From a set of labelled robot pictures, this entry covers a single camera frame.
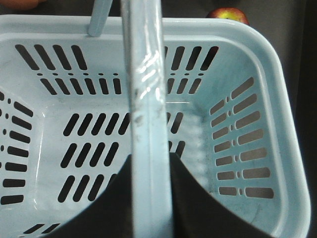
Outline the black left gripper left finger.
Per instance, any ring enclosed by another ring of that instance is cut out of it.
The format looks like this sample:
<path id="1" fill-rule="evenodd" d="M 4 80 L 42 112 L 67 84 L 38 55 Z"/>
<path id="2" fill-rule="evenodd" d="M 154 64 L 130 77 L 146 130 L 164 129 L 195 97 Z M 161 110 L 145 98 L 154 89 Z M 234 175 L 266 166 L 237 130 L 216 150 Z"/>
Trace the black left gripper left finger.
<path id="1" fill-rule="evenodd" d="M 48 238 L 131 238 L 131 159 L 128 155 L 104 192 Z"/>

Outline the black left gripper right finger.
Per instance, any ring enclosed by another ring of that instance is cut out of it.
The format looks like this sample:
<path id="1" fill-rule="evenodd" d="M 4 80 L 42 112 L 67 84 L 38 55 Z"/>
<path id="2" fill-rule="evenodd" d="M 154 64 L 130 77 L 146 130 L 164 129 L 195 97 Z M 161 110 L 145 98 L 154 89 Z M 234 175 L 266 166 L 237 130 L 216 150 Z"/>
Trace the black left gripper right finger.
<path id="1" fill-rule="evenodd" d="M 270 238 L 215 200 L 176 153 L 169 154 L 176 238 Z"/>

